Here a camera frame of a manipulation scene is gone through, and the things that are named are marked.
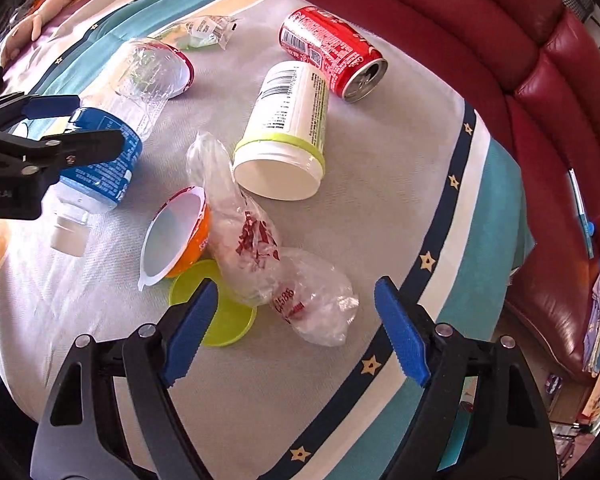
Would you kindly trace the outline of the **red soda can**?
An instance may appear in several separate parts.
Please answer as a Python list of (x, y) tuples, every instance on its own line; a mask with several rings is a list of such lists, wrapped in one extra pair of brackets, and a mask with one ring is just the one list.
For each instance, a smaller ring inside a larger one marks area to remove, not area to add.
[(330, 90), (350, 103), (372, 92), (388, 70), (388, 61), (376, 47), (346, 21), (316, 6), (289, 14), (278, 41), (293, 58), (318, 68)]

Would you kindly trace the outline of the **clear green wrapper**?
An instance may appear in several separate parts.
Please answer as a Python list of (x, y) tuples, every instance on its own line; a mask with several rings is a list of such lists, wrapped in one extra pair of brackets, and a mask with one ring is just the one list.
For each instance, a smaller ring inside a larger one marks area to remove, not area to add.
[(182, 51), (212, 46), (225, 50), (237, 22), (238, 19), (232, 16), (201, 15), (175, 22), (150, 36)]

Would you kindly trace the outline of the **striped star tablecloth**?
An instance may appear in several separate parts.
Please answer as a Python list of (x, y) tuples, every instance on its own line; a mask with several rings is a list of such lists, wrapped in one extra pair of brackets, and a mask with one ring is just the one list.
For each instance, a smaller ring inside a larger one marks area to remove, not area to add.
[[(137, 285), (149, 222), (187, 184), (198, 131), (238, 142), (266, 72), (286, 58), (280, 23), (301, 3), (92, 0), (9, 69), (9, 90), (83, 94), (125, 40), (196, 13), (238, 18), (226, 49), (190, 57), (193, 87), (164, 109), (121, 204), (92, 219), (82, 257), (50, 247), (54, 193), (38, 220), (0, 224), (0, 374), (28, 416), (43, 414), (76, 336), (124, 337), (163, 315), (168, 283)], [(378, 478), (422, 394), (381, 330), (378, 278), (417, 278), (415, 298), (433, 318), (486, 339), (510, 272), (531, 252), (516, 162), (460, 94), (387, 34), (374, 43), (388, 73), (361, 102), (330, 101), (317, 193), (262, 202), (279, 244), (347, 275), (358, 314), (346, 342), (325, 348), (266, 307), (236, 344), (198, 352), (172, 398), (215, 478)]]

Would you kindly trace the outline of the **dark red leather sofa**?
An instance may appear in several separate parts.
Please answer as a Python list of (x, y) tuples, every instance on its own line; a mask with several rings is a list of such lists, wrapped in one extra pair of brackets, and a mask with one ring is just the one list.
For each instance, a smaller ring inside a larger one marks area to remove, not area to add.
[[(535, 248), (505, 304), (574, 380), (600, 270), (600, 51), (562, 0), (308, 0), (416, 58), (518, 162)], [(589, 259), (568, 169), (595, 226)]]

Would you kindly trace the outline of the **clear plastic bag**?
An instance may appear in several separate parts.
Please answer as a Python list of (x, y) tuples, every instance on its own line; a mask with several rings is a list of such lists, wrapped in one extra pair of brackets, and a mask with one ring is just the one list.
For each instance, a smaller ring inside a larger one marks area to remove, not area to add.
[(358, 310), (347, 275), (317, 255), (282, 245), (268, 214), (240, 190), (230, 155), (213, 134), (198, 131), (186, 157), (189, 183), (207, 195), (208, 248), (232, 297), (248, 307), (271, 307), (310, 344), (344, 344)]

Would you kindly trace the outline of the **white green-rimmed cup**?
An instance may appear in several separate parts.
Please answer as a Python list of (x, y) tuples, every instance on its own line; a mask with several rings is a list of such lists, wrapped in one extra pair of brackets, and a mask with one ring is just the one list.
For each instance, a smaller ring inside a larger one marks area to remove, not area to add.
[(314, 66), (286, 61), (270, 68), (234, 149), (235, 181), (270, 200), (314, 196), (326, 172), (328, 99), (326, 79)]

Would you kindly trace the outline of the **blue pen on sofa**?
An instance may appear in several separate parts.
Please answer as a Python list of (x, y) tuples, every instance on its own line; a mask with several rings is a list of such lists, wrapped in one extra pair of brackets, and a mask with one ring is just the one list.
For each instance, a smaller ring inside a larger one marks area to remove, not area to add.
[(593, 234), (595, 232), (595, 226), (590, 220), (588, 220), (588, 215), (586, 214), (584, 200), (580, 190), (579, 182), (573, 168), (568, 169), (568, 179), (571, 185), (574, 206), (576, 207), (576, 216), (579, 221), (584, 239), (585, 250), (588, 254), (588, 258), (593, 259)]

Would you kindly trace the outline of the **lime green plastic lid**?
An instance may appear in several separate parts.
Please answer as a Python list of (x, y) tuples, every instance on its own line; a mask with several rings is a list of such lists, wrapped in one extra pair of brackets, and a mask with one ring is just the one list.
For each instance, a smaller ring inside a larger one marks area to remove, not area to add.
[(257, 317), (257, 310), (240, 304), (224, 284), (218, 265), (212, 259), (199, 260), (183, 272), (171, 285), (169, 304), (181, 304), (197, 289), (204, 278), (210, 278), (218, 286), (219, 304), (204, 335), (205, 347), (222, 348), (241, 340), (250, 331)]

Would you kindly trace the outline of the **clear plastic dome lid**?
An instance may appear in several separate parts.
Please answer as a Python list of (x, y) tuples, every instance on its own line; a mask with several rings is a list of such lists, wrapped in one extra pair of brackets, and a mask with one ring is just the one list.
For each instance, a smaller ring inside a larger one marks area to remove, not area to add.
[(195, 69), (177, 48), (154, 38), (126, 42), (111, 59), (111, 88), (144, 102), (167, 101), (186, 92)]

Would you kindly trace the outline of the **orange yogurt cup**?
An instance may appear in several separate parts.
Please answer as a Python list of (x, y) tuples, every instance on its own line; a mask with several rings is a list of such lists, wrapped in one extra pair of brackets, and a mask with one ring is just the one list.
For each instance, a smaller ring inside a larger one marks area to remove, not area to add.
[(169, 198), (152, 218), (140, 250), (137, 288), (175, 278), (192, 266), (207, 247), (211, 209), (200, 186), (188, 186)]

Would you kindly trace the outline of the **beige plush toy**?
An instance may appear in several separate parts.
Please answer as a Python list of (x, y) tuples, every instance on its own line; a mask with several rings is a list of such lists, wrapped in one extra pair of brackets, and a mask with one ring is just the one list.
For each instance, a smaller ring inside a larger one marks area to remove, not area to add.
[(6, 67), (31, 42), (40, 38), (44, 26), (74, 0), (44, 0), (8, 33), (0, 47), (0, 66)]

